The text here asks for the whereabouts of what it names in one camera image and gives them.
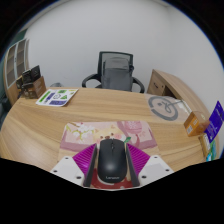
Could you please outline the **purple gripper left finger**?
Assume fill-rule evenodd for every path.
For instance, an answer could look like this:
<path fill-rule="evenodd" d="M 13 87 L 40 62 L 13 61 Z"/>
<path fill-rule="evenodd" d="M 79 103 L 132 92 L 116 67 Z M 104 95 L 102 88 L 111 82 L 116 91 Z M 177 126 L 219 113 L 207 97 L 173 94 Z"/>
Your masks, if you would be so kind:
<path fill-rule="evenodd" d="M 92 144 L 74 156 L 64 156 L 51 173 L 82 187 L 92 182 L 97 145 Z"/>

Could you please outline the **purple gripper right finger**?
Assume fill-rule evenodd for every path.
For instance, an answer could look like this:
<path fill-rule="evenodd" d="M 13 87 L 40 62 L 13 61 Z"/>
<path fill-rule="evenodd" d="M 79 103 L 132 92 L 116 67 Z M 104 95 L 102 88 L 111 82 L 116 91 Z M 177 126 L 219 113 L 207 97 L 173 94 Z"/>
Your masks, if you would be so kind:
<path fill-rule="evenodd" d="M 143 187 L 173 173 L 159 155 L 150 156 L 130 144 L 126 144 L 126 155 L 134 187 Z"/>

